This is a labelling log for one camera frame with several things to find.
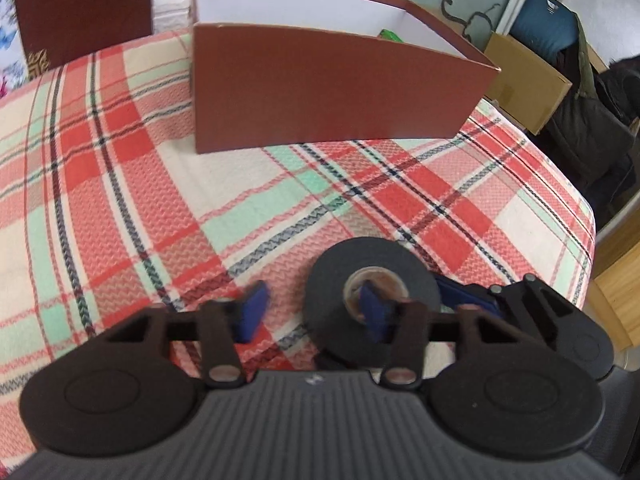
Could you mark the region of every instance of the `open cardboard box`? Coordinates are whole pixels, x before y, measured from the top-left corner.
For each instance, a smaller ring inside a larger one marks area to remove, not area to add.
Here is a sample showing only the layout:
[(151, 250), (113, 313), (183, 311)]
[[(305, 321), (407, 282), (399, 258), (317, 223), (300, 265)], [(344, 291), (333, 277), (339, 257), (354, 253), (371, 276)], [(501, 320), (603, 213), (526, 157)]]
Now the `open cardboard box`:
[(192, 0), (191, 20), (199, 153), (452, 137), (499, 72), (407, 0)]
[[(515, 123), (537, 135), (571, 88), (571, 81), (511, 36), (494, 32), (484, 54), (502, 69), (486, 96)], [(599, 73), (607, 69), (591, 47), (589, 59)]]

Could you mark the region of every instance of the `blue gripper pad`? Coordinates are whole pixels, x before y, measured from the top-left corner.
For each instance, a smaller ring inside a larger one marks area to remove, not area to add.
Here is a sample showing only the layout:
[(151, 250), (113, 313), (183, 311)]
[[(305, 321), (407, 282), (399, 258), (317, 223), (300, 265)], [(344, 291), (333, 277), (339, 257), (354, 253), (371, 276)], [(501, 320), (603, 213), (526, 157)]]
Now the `blue gripper pad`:
[(439, 274), (434, 274), (433, 277), (436, 279), (436, 283), (438, 284), (438, 289), (440, 290), (440, 301), (444, 306), (448, 306), (449, 308), (456, 310), (459, 305), (472, 303), (481, 307), (483, 310), (494, 314), (494, 316), (501, 319), (504, 318), (495, 300), (483, 298), (471, 293), (471, 291), (469, 291), (471, 285), (462, 285), (461, 283), (450, 280), (449, 278)]
[(269, 304), (269, 287), (257, 282), (241, 300), (239, 321), (234, 327), (236, 343), (249, 343), (258, 329)]
[(375, 343), (385, 342), (389, 335), (390, 318), (394, 313), (395, 301), (380, 297), (376, 287), (369, 281), (360, 288), (358, 301), (370, 338)]

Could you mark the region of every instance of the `metal pin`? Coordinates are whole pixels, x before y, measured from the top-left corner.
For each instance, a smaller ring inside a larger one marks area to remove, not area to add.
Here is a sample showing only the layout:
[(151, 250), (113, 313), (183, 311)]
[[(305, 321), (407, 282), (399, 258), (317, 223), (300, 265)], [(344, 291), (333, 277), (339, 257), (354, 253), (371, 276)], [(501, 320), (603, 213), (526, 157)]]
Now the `metal pin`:
[(209, 370), (209, 377), (218, 383), (232, 383), (240, 374), (241, 371), (233, 365), (218, 365)]
[(385, 372), (386, 380), (392, 384), (412, 384), (415, 383), (417, 376), (413, 370), (409, 368), (389, 368)]

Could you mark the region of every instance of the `plaid blanket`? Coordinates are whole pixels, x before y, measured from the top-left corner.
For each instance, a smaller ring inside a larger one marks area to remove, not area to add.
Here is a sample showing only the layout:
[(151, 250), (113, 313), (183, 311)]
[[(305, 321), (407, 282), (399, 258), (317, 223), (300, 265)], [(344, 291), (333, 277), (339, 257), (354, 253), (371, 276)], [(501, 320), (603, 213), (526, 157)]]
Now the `plaid blanket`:
[[(460, 282), (534, 272), (584, 301), (590, 208), (487, 102), (449, 140), (195, 155), (189, 42), (116, 46), (0, 104), (0, 478), (33, 452), (17, 401), (34, 371), (149, 303), (194, 309), (264, 279), (245, 366), (309, 368), (303, 285), (345, 238), (398, 240)], [(172, 358), (196, 373), (193, 346)]]

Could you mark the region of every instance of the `chair backrest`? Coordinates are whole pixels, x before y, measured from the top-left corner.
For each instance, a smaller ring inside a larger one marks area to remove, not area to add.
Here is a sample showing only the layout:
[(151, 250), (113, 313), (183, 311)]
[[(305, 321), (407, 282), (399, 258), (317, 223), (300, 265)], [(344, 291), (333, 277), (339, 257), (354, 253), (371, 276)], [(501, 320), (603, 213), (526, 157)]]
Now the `chair backrest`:
[(558, 0), (526, 0), (510, 34), (555, 66), (558, 52), (578, 41), (578, 24)]
[(152, 0), (15, 0), (30, 75), (153, 31)]

